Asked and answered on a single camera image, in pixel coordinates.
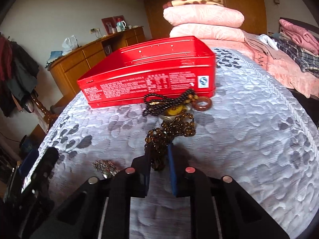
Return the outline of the silver metal watch band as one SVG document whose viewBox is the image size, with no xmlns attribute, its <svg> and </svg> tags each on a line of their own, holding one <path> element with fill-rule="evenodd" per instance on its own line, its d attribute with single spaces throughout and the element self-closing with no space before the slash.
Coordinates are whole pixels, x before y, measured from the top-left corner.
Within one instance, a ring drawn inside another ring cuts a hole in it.
<svg viewBox="0 0 319 239">
<path fill-rule="evenodd" d="M 119 172 L 118 168 L 110 160 L 97 160 L 93 163 L 93 166 L 102 173 L 105 179 L 110 179 Z"/>
</svg>

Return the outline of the red tin box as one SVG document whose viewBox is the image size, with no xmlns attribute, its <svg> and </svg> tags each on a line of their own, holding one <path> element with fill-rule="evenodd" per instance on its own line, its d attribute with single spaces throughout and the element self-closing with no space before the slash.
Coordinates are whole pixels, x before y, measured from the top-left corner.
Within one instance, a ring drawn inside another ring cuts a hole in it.
<svg viewBox="0 0 319 239">
<path fill-rule="evenodd" d="M 92 108 L 139 104 L 149 93 L 176 98 L 192 88 L 215 93 L 216 56 L 194 36 L 157 39 L 118 49 L 82 75 L 78 86 Z"/>
</svg>

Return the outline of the hanging dark coats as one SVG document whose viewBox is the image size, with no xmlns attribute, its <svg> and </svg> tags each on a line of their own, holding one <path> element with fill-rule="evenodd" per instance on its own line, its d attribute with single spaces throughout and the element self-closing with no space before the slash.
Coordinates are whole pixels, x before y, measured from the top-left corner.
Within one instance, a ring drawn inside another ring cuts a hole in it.
<svg viewBox="0 0 319 239">
<path fill-rule="evenodd" d="M 1 35 L 1 111 L 10 117 L 36 95 L 39 64 L 19 44 Z"/>
</svg>

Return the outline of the wooden sideboard cabinet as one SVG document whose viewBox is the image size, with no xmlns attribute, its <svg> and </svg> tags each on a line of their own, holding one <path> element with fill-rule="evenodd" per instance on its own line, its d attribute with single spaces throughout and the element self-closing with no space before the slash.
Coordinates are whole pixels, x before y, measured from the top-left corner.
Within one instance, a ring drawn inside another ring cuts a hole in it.
<svg viewBox="0 0 319 239">
<path fill-rule="evenodd" d="M 77 80 L 102 61 L 110 53 L 146 40 L 142 26 L 99 38 L 77 48 L 66 56 L 54 61 L 48 71 L 51 73 L 61 94 L 72 100 L 80 88 Z"/>
</svg>

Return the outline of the blue folded cloth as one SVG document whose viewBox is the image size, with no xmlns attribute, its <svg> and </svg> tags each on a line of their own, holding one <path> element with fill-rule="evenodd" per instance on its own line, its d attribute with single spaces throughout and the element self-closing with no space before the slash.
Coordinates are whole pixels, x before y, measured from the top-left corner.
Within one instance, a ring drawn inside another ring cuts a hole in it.
<svg viewBox="0 0 319 239">
<path fill-rule="evenodd" d="M 46 61 L 46 68 L 48 68 L 57 59 L 63 56 L 63 51 L 51 51 L 49 59 Z"/>
</svg>

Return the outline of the lower pink folded quilt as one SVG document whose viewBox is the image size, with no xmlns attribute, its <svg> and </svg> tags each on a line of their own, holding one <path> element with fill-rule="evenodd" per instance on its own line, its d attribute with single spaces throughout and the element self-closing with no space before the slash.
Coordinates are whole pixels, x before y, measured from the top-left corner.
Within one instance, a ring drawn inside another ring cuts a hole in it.
<svg viewBox="0 0 319 239">
<path fill-rule="evenodd" d="M 241 29 L 227 26 L 185 23 L 173 27 L 170 31 L 171 38 L 186 36 L 195 36 L 198 39 L 245 41 L 245 35 Z"/>
</svg>

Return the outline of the pink folded quilt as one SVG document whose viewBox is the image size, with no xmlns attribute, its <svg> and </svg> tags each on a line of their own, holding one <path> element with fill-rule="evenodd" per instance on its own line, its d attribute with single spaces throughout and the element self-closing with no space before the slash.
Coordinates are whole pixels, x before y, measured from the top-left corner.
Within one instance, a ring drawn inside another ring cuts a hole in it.
<svg viewBox="0 0 319 239">
<path fill-rule="evenodd" d="M 197 23 L 239 28 L 245 20 L 244 15 L 237 10 L 202 4 L 168 7 L 164 9 L 163 17 L 173 26 Z"/>
<path fill-rule="evenodd" d="M 186 36 L 195 36 L 198 39 L 245 41 L 245 35 L 241 29 L 227 26 L 185 23 L 173 27 L 170 31 L 171 38 Z"/>
</svg>

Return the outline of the pink bedspread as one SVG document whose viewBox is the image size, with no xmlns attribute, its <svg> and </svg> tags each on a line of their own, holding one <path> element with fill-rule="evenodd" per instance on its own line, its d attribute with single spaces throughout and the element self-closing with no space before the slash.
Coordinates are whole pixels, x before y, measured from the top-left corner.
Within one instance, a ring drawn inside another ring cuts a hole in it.
<svg viewBox="0 0 319 239">
<path fill-rule="evenodd" d="M 226 40 L 202 39 L 209 47 L 224 48 L 236 50 L 250 58 L 252 61 L 256 59 L 256 53 L 250 48 L 245 41 L 235 42 Z M 271 74 L 286 88 L 292 88 L 303 94 L 306 98 L 318 97 L 318 78 L 307 72 L 302 72 L 298 64 L 296 64 L 287 54 L 280 51 L 282 59 L 274 60 L 264 65 L 259 64 L 264 70 Z"/>
</svg>

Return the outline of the beige folded garment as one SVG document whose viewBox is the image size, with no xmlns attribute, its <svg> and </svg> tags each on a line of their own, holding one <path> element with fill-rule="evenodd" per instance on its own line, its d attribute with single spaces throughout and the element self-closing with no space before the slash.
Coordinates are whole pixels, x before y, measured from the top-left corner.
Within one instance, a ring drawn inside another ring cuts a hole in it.
<svg viewBox="0 0 319 239">
<path fill-rule="evenodd" d="M 243 31 L 245 43 L 256 53 L 256 59 L 259 64 L 267 65 L 274 60 L 282 59 L 280 51 L 275 51 L 270 46 L 262 43 L 257 36 L 252 33 Z"/>
</svg>

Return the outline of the white thermos kettle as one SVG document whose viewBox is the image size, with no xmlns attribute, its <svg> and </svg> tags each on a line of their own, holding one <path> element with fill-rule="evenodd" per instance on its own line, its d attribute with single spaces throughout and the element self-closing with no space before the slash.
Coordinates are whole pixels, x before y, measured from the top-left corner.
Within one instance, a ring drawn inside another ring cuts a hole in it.
<svg viewBox="0 0 319 239">
<path fill-rule="evenodd" d="M 127 26 L 127 24 L 126 24 L 126 22 L 123 19 L 117 18 L 117 20 L 116 20 L 117 32 L 125 31 L 126 26 Z"/>
</svg>

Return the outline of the upper pink folded quilt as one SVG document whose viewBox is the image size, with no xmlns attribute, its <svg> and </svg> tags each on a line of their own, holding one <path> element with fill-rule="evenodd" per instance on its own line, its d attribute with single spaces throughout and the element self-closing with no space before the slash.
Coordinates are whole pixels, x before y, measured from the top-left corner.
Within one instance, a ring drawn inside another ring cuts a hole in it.
<svg viewBox="0 0 319 239">
<path fill-rule="evenodd" d="M 202 4 L 168 7 L 164 9 L 163 17 L 173 26 L 197 23 L 239 28 L 245 20 L 244 15 L 237 10 Z"/>
</svg>

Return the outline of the plaid folded clothes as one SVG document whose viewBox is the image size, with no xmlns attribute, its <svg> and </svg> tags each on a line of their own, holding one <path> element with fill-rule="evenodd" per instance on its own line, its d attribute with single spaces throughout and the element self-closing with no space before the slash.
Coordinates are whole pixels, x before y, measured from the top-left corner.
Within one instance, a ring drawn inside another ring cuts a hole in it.
<svg viewBox="0 0 319 239">
<path fill-rule="evenodd" d="M 302 72 L 310 73 L 318 78 L 318 57 L 303 51 L 301 47 L 290 40 L 279 39 L 277 47 L 298 64 Z"/>
</svg>

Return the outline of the pink folded jacket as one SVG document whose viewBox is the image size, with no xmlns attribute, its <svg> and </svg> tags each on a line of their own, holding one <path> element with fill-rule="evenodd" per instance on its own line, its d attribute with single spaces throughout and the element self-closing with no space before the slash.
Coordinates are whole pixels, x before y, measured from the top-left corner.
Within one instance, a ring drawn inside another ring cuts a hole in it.
<svg viewBox="0 0 319 239">
<path fill-rule="evenodd" d="M 296 45 L 318 55 L 318 41 L 309 31 L 284 19 L 280 19 L 279 24 L 282 32 L 289 36 Z"/>
</svg>

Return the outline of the dark wooden headboard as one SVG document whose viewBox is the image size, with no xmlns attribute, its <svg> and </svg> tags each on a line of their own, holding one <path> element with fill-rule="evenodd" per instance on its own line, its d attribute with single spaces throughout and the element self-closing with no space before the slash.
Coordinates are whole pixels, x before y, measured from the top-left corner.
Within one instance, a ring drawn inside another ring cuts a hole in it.
<svg viewBox="0 0 319 239">
<path fill-rule="evenodd" d="M 316 34 L 319 34 L 319 28 L 314 26 L 314 25 L 311 25 L 309 23 L 305 23 L 305 22 L 302 22 L 302 21 L 299 21 L 299 20 L 290 19 L 290 18 L 284 18 L 284 17 L 281 17 L 280 19 L 288 21 L 288 22 L 290 22 L 292 24 L 295 24 L 297 26 L 303 27 L 303 28 L 305 28 L 308 31 L 312 31 L 312 32 L 315 32 Z"/>
</svg>

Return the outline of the wall power socket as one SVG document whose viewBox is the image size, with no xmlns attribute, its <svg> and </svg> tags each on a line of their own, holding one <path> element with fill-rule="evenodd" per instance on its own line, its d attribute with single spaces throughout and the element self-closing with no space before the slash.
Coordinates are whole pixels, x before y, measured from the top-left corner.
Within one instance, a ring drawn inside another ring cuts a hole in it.
<svg viewBox="0 0 319 239">
<path fill-rule="evenodd" d="M 90 33 L 99 32 L 99 28 L 92 28 L 90 29 Z"/>
</svg>

